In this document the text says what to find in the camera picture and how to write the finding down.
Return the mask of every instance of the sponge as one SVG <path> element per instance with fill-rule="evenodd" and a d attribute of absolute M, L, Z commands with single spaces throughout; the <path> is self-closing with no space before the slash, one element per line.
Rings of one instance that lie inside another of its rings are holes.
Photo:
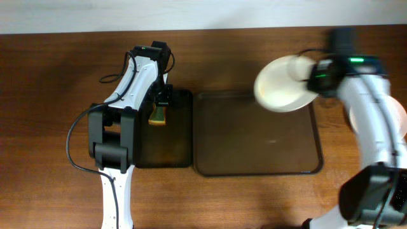
<path fill-rule="evenodd" d="M 165 112 L 167 111 L 167 107 L 158 107 L 154 104 L 153 112 L 151 113 L 148 124 L 156 125 L 156 126 L 164 126 L 165 125 Z"/>

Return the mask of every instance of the wooden table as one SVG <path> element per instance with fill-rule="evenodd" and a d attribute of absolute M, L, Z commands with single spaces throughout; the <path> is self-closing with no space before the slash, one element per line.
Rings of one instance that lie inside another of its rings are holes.
<path fill-rule="evenodd" d="M 193 92 L 251 88 L 262 67 L 324 46 L 327 27 L 208 31 L 94 32 L 0 36 L 0 228 L 100 228 L 100 177 L 73 169 L 68 128 L 116 84 L 134 45 L 166 41 L 177 64 L 170 82 Z M 363 53 L 382 58 L 392 95 L 407 107 L 407 25 L 357 27 Z M 131 210 L 138 228 L 274 228 L 299 225 L 337 203 L 359 170 L 340 104 L 315 101 L 324 168 L 315 176 L 204 178 L 187 169 L 135 169 Z M 71 141 L 74 160 L 94 168 L 86 121 Z"/>

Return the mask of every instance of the brown tray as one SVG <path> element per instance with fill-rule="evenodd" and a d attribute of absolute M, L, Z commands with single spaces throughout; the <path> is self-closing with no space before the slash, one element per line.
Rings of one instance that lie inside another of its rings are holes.
<path fill-rule="evenodd" d="M 323 158 L 312 104 L 289 113 L 261 107 L 252 93 L 195 97 L 194 167 L 204 176 L 315 174 Z"/>

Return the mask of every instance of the green led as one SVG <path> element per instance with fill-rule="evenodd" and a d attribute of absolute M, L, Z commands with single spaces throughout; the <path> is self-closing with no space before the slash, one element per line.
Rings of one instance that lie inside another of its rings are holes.
<path fill-rule="evenodd" d="M 364 59 L 360 58 L 360 57 L 351 57 L 351 58 L 349 58 L 349 60 L 351 62 L 364 62 Z"/>

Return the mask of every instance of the white backdrop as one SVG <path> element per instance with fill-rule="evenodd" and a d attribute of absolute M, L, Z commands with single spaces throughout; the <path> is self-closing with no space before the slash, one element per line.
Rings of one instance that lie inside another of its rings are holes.
<path fill-rule="evenodd" d="M 407 0 L 0 0 L 0 33 L 407 24 Z"/>

